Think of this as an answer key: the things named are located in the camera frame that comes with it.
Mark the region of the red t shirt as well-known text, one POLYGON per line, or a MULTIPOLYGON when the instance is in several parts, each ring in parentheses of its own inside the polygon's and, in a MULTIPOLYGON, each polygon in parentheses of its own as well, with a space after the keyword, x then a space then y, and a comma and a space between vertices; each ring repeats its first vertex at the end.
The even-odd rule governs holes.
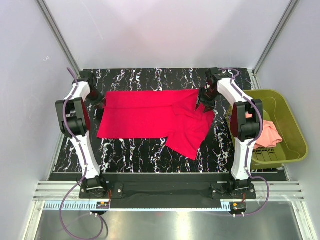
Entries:
POLYGON ((195 160, 215 113, 196 106, 197 89, 109 91, 97 137, 160 139, 173 151, 195 160))

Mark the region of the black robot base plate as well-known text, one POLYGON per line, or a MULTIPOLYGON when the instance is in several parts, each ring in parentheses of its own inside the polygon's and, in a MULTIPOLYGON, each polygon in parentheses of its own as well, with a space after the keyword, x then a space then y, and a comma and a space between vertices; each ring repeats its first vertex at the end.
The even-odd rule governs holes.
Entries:
POLYGON ((229 173, 104 173, 111 190, 113 209, 211 209, 221 200, 255 200, 254 192, 243 198, 221 196, 229 173))

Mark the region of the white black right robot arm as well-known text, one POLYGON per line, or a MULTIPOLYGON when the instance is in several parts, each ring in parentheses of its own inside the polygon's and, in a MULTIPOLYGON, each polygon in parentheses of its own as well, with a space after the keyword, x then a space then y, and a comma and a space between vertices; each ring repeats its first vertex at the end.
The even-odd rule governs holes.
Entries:
POLYGON ((241 90, 235 83, 240 73, 237 71, 233 75, 231 71, 231 68, 213 67, 205 72, 206 86, 199 89, 195 108, 204 107, 204 113, 212 111, 219 95, 224 96, 232 107, 229 129, 235 140, 233 166, 227 183, 213 191, 240 199, 254 192, 251 188, 251 162, 254 146, 264 127, 263 103, 241 90))

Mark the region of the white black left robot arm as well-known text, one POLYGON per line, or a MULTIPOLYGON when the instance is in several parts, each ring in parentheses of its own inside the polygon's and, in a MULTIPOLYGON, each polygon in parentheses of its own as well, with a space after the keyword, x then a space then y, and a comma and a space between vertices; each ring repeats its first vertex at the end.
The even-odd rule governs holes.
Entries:
POLYGON ((90 141, 91 120, 85 101, 103 110, 106 99, 96 89, 97 77, 91 71, 81 71, 79 77, 68 67, 73 78, 72 88, 63 99, 55 102, 61 133, 69 138, 81 165, 82 177, 77 181, 81 199, 100 199, 108 193, 108 186, 96 161, 90 141))

